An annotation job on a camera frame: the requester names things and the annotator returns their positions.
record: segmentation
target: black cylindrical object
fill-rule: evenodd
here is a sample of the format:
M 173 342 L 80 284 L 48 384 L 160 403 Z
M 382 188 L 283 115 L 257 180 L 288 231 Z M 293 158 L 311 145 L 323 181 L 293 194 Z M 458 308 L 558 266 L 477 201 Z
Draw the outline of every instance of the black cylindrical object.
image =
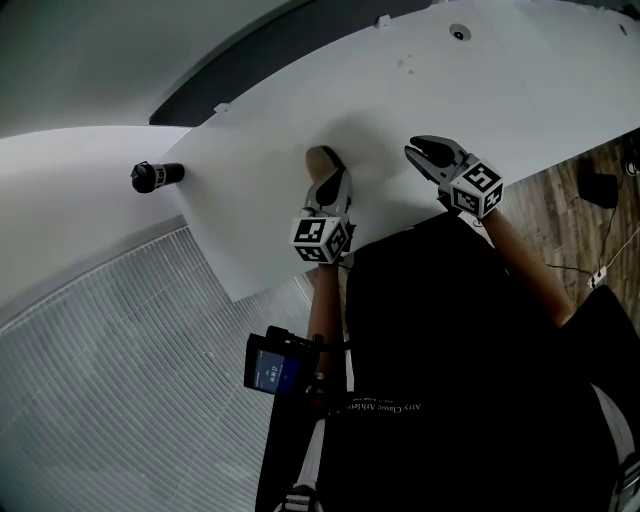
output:
M 131 172 L 131 184 L 141 194 L 148 194 L 170 183 L 177 183 L 182 178 L 184 178 L 184 166 L 182 164 L 140 162 Z

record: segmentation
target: white table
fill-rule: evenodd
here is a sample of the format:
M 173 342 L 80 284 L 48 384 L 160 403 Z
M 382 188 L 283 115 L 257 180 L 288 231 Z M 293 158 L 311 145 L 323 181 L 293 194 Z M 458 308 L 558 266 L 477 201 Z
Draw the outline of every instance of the white table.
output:
M 462 23 L 471 40 L 449 34 Z M 625 36 L 619 25 L 625 27 Z M 640 29 L 564 2 L 439 4 L 287 66 L 163 158 L 175 195 L 233 300 L 311 268 L 288 245 L 328 144 L 352 174 L 352 248 L 443 211 L 404 158 L 413 135 L 455 139 L 520 180 L 640 126 Z

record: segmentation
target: black cable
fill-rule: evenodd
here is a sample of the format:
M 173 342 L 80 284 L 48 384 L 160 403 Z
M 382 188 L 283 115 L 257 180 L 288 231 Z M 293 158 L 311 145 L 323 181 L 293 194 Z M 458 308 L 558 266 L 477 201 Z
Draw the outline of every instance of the black cable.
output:
M 624 180 L 625 172 L 622 173 L 622 177 L 620 178 L 620 183 L 618 183 L 618 190 L 622 188 L 622 181 Z M 607 238 L 609 237 L 609 232 L 611 231 L 611 224 L 613 224 L 613 218 L 616 216 L 616 212 L 618 211 L 618 205 L 620 204 L 620 194 L 618 193 L 618 203 L 616 207 L 613 209 L 613 213 L 611 214 L 611 219 L 609 219 L 609 227 L 607 228 L 607 233 L 604 235 L 604 240 L 602 241 L 602 249 L 600 250 L 600 256 L 598 256 L 598 268 L 595 270 L 594 274 L 600 272 L 602 266 L 600 262 L 602 261 L 602 257 L 604 256 L 604 249 L 607 243 Z
M 593 275 L 591 272 L 587 272 L 586 270 L 582 270 L 581 268 L 576 268 L 576 267 L 565 267 L 564 265 L 552 265 L 551 263 L 547 263 L 547 267 L 564 268 L 564 269 L 567 269 L 567 270 L 575 270 L 576 272 L 582 272 L 583 274 L 586 274 L 589 277 L 591 277 Z

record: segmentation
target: small hole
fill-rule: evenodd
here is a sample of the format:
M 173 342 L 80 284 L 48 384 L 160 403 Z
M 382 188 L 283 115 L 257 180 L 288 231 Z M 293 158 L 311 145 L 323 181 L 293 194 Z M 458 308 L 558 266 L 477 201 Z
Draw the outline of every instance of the small hole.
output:
M 468 41 L 471 39 L 471 31 L 464 25 L 454 23 L 449 27 L 449 33 L 458 41 Z

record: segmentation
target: black shirt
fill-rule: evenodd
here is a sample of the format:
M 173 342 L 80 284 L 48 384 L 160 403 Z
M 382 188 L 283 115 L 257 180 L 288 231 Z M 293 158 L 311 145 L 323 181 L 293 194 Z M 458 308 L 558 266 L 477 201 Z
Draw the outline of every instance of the black shirt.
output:
M 606 510 L 618 463 L 591 383 L 626 415 L 629 383 L 596 368 L 602 346 L 637 351 L 619 309 L 598 308 L 600 331 L 591 312 L 558 330 L 450 215 L 359 250 L 347 286 L 355 393 L 327 418 L 325 510 Z M 276 398 L 257 510 L 296 481 L 316 419 L 304 399 Z

